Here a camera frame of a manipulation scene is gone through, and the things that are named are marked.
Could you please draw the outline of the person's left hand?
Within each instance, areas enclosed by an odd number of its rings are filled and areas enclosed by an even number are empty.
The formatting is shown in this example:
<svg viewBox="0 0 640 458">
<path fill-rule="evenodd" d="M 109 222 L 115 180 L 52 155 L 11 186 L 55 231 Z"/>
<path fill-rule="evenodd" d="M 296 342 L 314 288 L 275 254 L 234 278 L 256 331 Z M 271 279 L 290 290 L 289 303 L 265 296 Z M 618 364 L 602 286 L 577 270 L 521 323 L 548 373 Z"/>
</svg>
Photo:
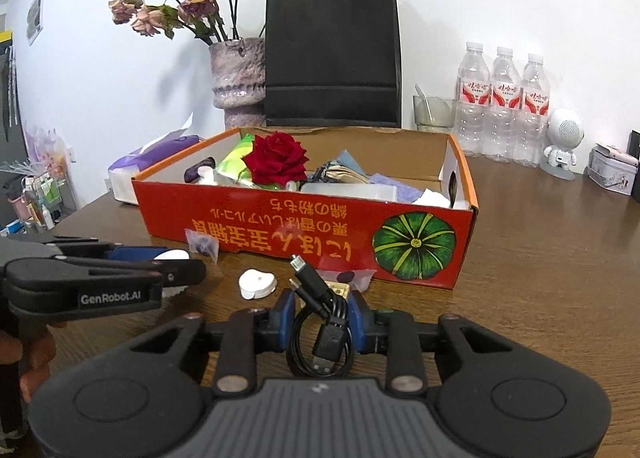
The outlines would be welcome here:
<svg viewBox="0 0 640 458">
<path fill-rule="evenodd" d="M 61 329 L 66 321 L 35 322 L 22 327 L 21 335 L 14 337 L 1 330 L 1 365 L 24 364 L 20 374 L 20 389 L 27 404 L 36 389 L 50 376 L 50 366 L 56 356 L 56 345 L 50 329 Z"/>
</svg>

